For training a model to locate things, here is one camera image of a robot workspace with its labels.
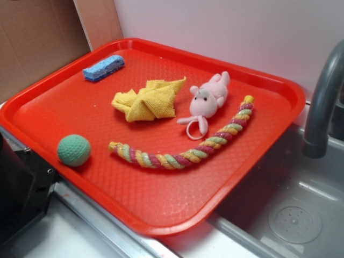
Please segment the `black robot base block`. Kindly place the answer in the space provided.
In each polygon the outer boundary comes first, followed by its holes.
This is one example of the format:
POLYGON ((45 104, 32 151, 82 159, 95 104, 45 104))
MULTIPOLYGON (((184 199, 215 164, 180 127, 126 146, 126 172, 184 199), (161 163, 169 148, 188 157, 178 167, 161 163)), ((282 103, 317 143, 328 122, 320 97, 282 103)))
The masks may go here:
POLYGON ((13 150, 1 135, 1 247, 47 213, 56 169, 33 150, 13 150))

